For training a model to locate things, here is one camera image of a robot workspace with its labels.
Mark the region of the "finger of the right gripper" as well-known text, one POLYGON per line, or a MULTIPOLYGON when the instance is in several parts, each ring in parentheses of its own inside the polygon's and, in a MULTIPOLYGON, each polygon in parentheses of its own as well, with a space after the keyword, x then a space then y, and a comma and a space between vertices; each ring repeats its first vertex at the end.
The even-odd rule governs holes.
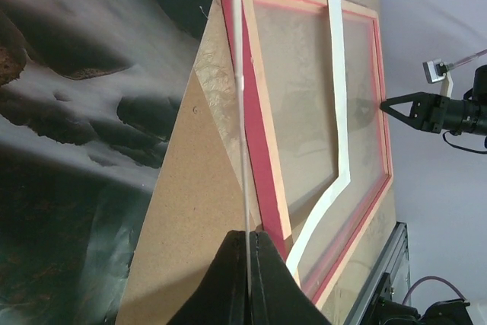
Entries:
POLYGON ((406 124, 407 126, 412 127, 413 129, 418 129, 418 121, 416 120, 416 117, 414 115, 403 114, 390 106, 382 107, 382 111, 389 116, 399 120, 400 122, 406 124))
POLYGON ((398 97, 388 98, 380 103, 380 109, 384 112, 395 110, 395 106, 405 104, 411 112, 425 112, 432 108, 431 95, 426 92, 416 92, 398 97))

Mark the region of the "sunset landscape photo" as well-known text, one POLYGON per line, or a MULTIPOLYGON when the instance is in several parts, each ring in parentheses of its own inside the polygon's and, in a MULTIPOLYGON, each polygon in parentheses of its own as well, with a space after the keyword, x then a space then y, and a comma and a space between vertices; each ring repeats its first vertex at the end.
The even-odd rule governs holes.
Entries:
POLYGON ((1 0, 1 322, 112 324, 212 0, 1 0))

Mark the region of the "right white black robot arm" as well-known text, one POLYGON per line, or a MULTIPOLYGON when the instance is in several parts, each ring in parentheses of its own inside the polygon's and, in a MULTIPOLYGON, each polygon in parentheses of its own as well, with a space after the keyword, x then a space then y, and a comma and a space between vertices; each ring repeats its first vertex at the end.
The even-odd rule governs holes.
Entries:
POLYGON ((463 133, 486 136, 486 67, 475 70, 473 87, 461 100, 440 94, 417 92, 386 99, 380 109, 422 132, 459 136, 463 133))

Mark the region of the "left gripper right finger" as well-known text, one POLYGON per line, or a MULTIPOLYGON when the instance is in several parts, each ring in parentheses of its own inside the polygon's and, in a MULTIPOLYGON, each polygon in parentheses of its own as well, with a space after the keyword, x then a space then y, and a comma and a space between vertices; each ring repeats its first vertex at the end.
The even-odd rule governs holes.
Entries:
POLYGON ((301 291, 270 236, 250 233, 252 324, 328 324, 301 291))

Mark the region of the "white mat brown backing board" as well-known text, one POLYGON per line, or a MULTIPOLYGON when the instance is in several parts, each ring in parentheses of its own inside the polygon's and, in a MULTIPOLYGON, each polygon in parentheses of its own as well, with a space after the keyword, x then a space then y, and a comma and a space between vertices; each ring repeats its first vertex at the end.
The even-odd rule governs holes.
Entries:
POLYGON ((117 316, 166 324, 199 286, 225 235, 244 228, 237 96, 221 14, 191 71, 117 316))

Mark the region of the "white mat border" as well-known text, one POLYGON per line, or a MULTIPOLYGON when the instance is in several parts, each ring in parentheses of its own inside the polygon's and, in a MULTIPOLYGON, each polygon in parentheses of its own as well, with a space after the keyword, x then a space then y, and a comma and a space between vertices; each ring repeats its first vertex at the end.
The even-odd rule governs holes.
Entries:
MULTIPOLYGON (((342 0, 327 0, 331 31, 332 71, 334 87, 334 106, 336 113, 336 128, 338 137, 338 170, 335 181, 318 199, 308 215, 297 242, 291 248, 289 257, 285 261, 290 274, 298 277, 298 264, 304 249, 320 219, 335 201, 337 196, 350 183, 349 148, 346 111, 346 82, 345 82, 345 50, 342 24, 342 0)), ((234 52, 232 62, 236 81, 238 118, 240 129, 240 160, 243 179, 243 203, 245 211, 245 242, 246 250, 250 249, 250 201, 248 197, 249 177, 247 174, 247 137, 244 126, 244 17, 242 15, 242 0, 230 0, 232 16, 232 33, 229 34, 231 51, 234 52)))

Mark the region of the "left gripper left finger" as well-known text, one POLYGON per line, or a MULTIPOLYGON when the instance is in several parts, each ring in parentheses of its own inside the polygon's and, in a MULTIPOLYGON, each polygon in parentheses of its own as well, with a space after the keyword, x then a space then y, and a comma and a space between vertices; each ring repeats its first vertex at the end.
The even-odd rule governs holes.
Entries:
POLYGON ((172 324, 244 324, 247 297, 245 233, 229 231, 198 288, 172 324))

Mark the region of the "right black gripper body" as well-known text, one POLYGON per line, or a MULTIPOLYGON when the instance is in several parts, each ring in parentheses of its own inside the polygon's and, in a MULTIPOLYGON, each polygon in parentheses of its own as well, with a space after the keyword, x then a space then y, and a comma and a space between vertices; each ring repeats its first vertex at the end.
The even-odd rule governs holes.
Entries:
POLYGON ((486 135, 486 105, 474 100, 454 100, 421 93, 412 103, 410 116, 424 132, 486 135))

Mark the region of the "pink picture frame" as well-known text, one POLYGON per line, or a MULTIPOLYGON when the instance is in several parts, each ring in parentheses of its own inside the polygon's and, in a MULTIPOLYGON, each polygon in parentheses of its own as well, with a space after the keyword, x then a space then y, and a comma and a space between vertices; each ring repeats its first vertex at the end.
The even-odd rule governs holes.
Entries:
MULTIPOLYGON (((228 34, 230 0, 221 0, 228 34)), ((338 177, 327 0, 242 0, 249 182, 263 229, 287 260, 318 199, 338 177)), ((295 278, 322 305, 393 182, 377 12, 342 0, 350 183, 320 219, 295 278)))

